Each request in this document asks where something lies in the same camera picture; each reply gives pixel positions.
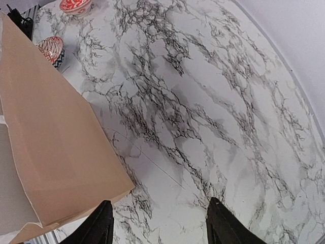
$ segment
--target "cardboard box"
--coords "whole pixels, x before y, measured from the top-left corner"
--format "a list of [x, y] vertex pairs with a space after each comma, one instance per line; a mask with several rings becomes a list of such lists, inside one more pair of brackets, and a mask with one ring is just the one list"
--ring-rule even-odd
[[134, 185], [89, 103], [0, 18], [0, 243], [20, 243], [105, 199], [116, 202]]

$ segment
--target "red bowl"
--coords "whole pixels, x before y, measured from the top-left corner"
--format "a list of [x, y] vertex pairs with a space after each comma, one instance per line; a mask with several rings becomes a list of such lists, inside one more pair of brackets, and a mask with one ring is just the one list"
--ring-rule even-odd
[[60, 37], [48, 37], [37, 44], [40, 52], [56, 68], [62, 63], [64, 58], [63, 40]]
[[60, 3], [60, 9], [66, 14], [80, 15], [91, 6], [92, 0], [62, 0]]

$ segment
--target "marble floor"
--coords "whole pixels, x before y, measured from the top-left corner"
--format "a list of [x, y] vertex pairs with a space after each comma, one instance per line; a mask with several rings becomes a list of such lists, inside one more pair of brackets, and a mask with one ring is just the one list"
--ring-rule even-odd
[[206, 244], [211, 197], [267, 243], [324, 234], [321, 135], [291, 71], [232, 1], [93, 0], [82, 18], [58, 6], [39, 10], [34, 41], [63, 38], [60, 71], [136, 185], [115, 205], [114, 243]]

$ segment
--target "white wall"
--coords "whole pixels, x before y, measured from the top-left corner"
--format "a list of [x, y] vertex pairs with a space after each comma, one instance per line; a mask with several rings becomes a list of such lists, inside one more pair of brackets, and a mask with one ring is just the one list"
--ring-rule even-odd
[[325, 1], [234, 0], [289, 64], [325, 132]]
[[20, 13], [23, 13], [37, 4], [43, 6], [52, 1], [53, 0], [0, 0], [0, 8], [1, 11], [8, 13], [9, 10], [6, 4], [9, 4], [12, 9], [18, 9]]

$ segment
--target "patterned bowl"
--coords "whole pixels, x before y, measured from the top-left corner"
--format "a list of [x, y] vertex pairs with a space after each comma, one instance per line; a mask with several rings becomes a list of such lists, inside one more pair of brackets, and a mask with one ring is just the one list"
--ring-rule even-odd
[[62, 0], [60, 9], [66, 14], [82, 16], [90, 10], [92, 0]]
[[37, 47], [54, 67], [59, 68], [64, 59], [63, 40], [60, 37], [48, 37], [41, 40]]

